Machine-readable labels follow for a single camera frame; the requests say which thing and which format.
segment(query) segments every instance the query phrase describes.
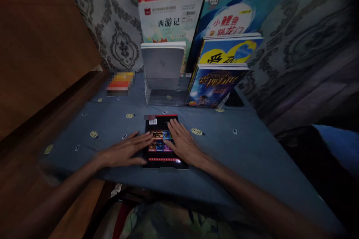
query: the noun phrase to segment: wooden cabinet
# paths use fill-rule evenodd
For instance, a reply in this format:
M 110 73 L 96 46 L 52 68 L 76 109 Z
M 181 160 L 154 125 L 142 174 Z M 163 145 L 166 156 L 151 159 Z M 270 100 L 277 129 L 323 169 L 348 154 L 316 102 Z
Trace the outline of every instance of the wooden cabinet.
M 74 0 L 0 0 L 0 140 L 101 62 Z

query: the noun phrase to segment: forearm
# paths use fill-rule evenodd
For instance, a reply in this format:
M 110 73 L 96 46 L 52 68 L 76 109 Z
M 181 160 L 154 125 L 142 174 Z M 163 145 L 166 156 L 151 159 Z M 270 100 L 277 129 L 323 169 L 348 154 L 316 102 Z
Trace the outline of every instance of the forearm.
M 102 168 L 94 158 L 68 177 L 38 208 L 36 208 L 8 238 L 48 238 L 66 211 Z
M 231 193 L 246 209 L 261 220 L 278 238 L 328 238 L 328 234 L 309 220 L 280 202 L 271 194 L 245 180 L 232 170 L 208 156 L 198 167 L 215 179 Z

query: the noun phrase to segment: hand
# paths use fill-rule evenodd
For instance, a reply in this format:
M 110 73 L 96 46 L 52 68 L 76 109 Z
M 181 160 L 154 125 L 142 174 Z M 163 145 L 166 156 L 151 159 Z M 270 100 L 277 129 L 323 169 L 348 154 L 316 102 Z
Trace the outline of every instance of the hand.
M 167 126 L 176 145 L 166 139 L 163 142 L 186 163 L 198 167 L 205 154 L 198 148 L 191 134 L 176 119 L 170 119 Z
M 123 141 L 98 152 L 95 158 L 99 160 L 102 167 L 146 164 L 147 161 L 143 158 L 131 158 L 131 156 L 151 144 L 154 138 L 150 132 L 135 137 L 138 133 L 138 131 L 134 132 Z

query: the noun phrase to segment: gray patterned curtain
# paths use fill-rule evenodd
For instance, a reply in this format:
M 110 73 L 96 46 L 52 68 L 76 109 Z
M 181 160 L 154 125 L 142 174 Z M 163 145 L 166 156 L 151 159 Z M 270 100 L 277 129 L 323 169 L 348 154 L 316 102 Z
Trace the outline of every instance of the gray patterned curtain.
M 143 71 L 138 0 L 75 0 L 107 69 Z
M 354 6 L 355 0 L 282 0 L 268 16 L 264 42 L 239 85 L 260 117 L 350 43 Z

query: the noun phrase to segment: blue cloth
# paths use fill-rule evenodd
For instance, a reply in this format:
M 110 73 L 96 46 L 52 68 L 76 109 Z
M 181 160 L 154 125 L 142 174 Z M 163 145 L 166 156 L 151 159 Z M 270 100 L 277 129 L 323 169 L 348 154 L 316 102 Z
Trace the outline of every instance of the blue cloth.
M 40 155 L 40 163 L 53 167 L 54 173 L 78 170 L 97 151 L 121 140 L 124 134 L 145 131 L 144 115 L 177 114 L 179 122 L 191 130 L 200 129 L 205 136 L 193 134 L 200 148 L 209 156 L 252 181 L 262 189 L 293 207 L 320 226 L 333 231 L 343 227 L 318 196 L 300 169 L 258 118 L 248 101 L 238 92 L 245 106 L 215 109 L 147 106 L 143 74 L 136 74 L 128 97 L 107 97 L 105 84 L 63 130 L 48 155 Z M 98 137 L 92 138 L 91 131 Z M 238 204 L 210 175 L 189 167 L 178 173 L 159 173 L 141 166 L 103 169 L 98 178 L 167 194 L 180 195 L 221 208 L 235 209 Z
M 359 179 L 359 134 L 332 126 L 313 125 L 330 152 L 357 180 Z

